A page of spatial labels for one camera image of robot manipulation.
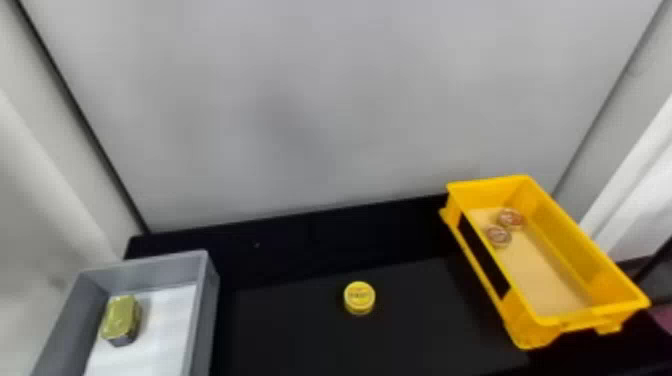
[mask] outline gray plastic bin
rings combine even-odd
[[[121,262],[79,273],[32,375],[82,375],[110,296],[196,284],[182,376],[207,375],[219,275],[206,251]]]

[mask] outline black surface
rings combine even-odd
[[[231,374],[480,375],[527,364],[473,297],[475,276],[454,278],[457,256],[238,292]],[[376,290],[367,316],[343,307],[354,280]]]
[[[126,257],[147,257],[198,248],[209,251],[222,278],[213,343],[212,375],[227,375],[233,370],[233,348],[235,341],[238,341],[238,334],[233,330],[236,320],[234,312],[237,312],[234,299],[236,294],[241,290],[263,289],[308,278],[339,278],[336,276],[341,273],[427,260],[437,256],[447,257],[447,265],[451,266],[448,270],[455,281],[454,287],[462,297],[469,297],[468,307],[471,307],[457,309],[477,307],[473,311],[475,315],[479,315],[481,325],[501,325],[500,319],[492,315],[494,307],[482,286],[474,283],[476,277],[459,246],[439,219],[437,211],[444,204],[445,196],[432,196],[138,236],[131,239]],[[488,333],[489,337],[500,336],[502,332]],[[317,334],[320,333],[316,333],[314,346],[325,346]],[[289,340],[285,342],[279,338],[273,340],[278,344],[290,343]],[[490,343],[497,339],[483,339],[481,334],[474,334],[465,335],[463,341],[469,343],[465,347],[474,348],[474,344],[481,341]],[[471,352],[470,362],[491,362],[489,356]],[[505,350],[502,354],[511,353]],[[513,353],[503,356],[511,356],[511,364],[515,364],[518,355]],[[528,356],[531,359],[529,367],[515,370],[514,374],[643,375],[654,371],[656,374],[665,374],[668,372],[666,369],[672,367],[672,337],[658,328],[645,312],[641,312],[631,318],[619,334],[604,337],[599,337],[592,331],[566,334],[550,347],[529,352]],[[282,370],[273,370],[269,374],[280,371]],[[408,373],[393,371],[391,374]]]
[[[488,249],[485,248],[485,244],[483,244],[481,239],[476,234],[476,230],[474,230],[474,227],[471,225],[471,223],[469,223],[469,220],[464,215],[460,215],[457,229],[460,231],[464,237],[464,240],[469,245],[471,253],[478,260],[478,263],[481,265],[481,269],[483,269],[485,275],[488,276],[488,280],[492,284],[492,287],[494,287],[497,295],[500,298],[504,298],[504,295],[506,295],[506,293],[509,292],[509,289],[511,288],[509,281],[507,281],[506,277],[504,277],[504,273],[499,270],[495,260],[488,252]]]

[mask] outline white panel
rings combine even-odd
[[[24,0],[154,229],[552,189],[657,0]]]
[[[672,95],[581,227],[616,261],[653,254],[672,233]]]

